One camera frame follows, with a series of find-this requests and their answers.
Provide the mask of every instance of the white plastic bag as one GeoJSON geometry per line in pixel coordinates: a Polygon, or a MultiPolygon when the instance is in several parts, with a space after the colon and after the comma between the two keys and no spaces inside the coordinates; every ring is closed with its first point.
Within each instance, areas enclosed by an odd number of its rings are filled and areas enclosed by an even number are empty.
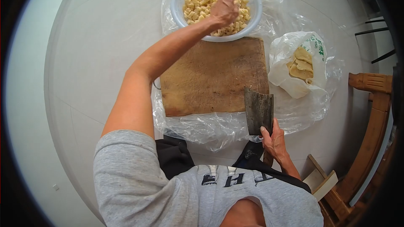
{"type": "Polygon", "coordinates": [[[326,95],[324,90],[327,83],[326,59],[324,41],[316,32],[286,33],[271,43],[268,80],[286,90],[292,98],[302,98],[310,91],[316,95],[326,95]],[[290,57],[299,46],[312,56],[313,78],[306,81],[291,77],[286,66],[286,63],[292,61],[290,57]]]}

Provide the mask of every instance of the white floor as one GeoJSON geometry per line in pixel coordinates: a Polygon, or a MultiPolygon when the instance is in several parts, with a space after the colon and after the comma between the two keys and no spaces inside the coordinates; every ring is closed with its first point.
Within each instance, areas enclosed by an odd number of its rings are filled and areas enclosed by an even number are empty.
{"type": "Polygon", "coordinates": [[[55,151],[44,102],[45,55],[62,0],[27,0],[4,68],[8,142],[25,188],[51,225],[103,226],[84,204],[55,151]]]}
{"type": "MultiPolygon", "coordinates": [[[[162,0],[65,0],[50,39],[45,72],[48,119],[59,158],[76,190],[97,215],[93,155],[125,70],[161,38],[162,0]]],[[[368,116],[368,94],[348,87],[348,73],[374,70],[377,57],[359,50],[354,33],[371,29],[360,1],[290,0],[332,41],[345,60],[343,77],[326,118],[286,136],[287,150],[302,177],[311,154],[326,172],[342,173],[355,157],[368,116]]],[[[370,36],[364,42],[374,42],[370,36]]],[[[156,132],[156,139],[162,135],[156,132]]],[[[232,165],[245,142],[217,153],[189,144],[195,164],[232,165]]]]}

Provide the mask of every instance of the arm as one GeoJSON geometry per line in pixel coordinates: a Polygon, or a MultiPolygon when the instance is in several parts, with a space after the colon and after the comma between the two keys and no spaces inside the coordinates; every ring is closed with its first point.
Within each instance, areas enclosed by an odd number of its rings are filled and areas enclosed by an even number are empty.
{"type": "Polygon", "coordinates": [[[153,81],[201,38],[229,25],[237,16],[238,6],[234,0],[218,0],[209,18],[167,35],[142,53],[125,73],[101,136],[118,129],[129,129],[154,138],[150,100],[153,81]]]}
{"type": "Polygon", "coordinates": [[[264,138],[262,140],[263,147],[273,156],[276,162],[278,162],[282,172],[301,180],[299,172],[286,151],[284,131],[280,129],[278,120],[274,118],[271,136],[265,127],[261,127],[260,130],[264,138]]]}

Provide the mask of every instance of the cleaver blade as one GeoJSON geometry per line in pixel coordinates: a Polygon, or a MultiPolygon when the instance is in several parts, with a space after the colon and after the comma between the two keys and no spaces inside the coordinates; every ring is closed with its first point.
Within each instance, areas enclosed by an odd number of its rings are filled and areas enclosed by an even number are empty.
{"type": "Polygon", "coordinates": [[[244,87],[244,103],[249,134],[261,135],[260,127],[264,126],[270,135],[272,135],[274,95],[261,94],[248,87],[244,87]]]}

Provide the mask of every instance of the clear plastic sheet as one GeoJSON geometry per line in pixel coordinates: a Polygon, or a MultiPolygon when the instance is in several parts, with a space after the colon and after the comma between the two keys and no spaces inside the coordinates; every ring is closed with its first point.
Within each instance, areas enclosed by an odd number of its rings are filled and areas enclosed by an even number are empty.
{"type": "MultiPolygon", "coordinates": [[[[334,49],[314,23],[299,15],[288,0],[262,0],[263,14],[260,23],[249,36],[264,39],[267,71],[269,72],[269,50],[271,42],[285,33],[295,31],[314,31],[323,39],[328,57],[326,59],[327,95],[314,98],[307,94],[303,98],[291,98],[285,90],[270,83],[270,93],[274,94],[274,115],[285,134],[304,130],[321,120],[330,106],[330,99],[341,78],[343,61],[334,57],[334,49]]],[[[178,29],[170,12],[170,0],[162,0],[161,24],[163,36],[178,29]]],[[[222,112],[193,114],[183,117],[166,117],[161,91],[152,88],[154,126],[165,135],[202,144],[210,151],[218,151],[231,142],[248,139],[259,142],[257,136],[250,136],[247,129],[245,112],[222,112]]]]}

